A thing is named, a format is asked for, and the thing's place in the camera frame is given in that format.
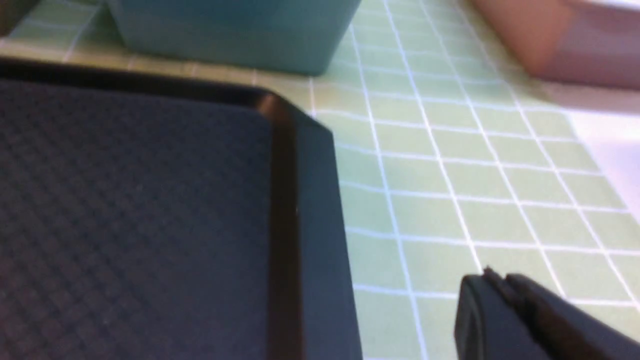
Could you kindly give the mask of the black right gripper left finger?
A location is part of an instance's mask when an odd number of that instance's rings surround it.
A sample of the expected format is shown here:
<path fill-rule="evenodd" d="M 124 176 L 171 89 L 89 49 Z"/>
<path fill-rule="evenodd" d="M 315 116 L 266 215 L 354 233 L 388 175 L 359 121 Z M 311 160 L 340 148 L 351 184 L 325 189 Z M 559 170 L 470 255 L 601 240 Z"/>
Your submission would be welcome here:
<path fill-rule="evenodd" d="M 481 275 L 461 280 L 454 339 L 460 360 L 546 360 L 514 308 Z"/>

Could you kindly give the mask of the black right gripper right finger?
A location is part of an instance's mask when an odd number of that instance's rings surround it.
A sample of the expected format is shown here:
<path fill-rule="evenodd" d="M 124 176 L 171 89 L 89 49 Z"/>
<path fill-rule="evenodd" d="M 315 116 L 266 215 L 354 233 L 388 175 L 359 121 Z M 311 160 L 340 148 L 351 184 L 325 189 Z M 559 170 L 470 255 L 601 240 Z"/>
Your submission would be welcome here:
<path fill-rule="evenodd" d="M 520 273 L 482 277 L 515 310 L 554 360 L 638 360 L 639 342 L 606 325 Z"/>

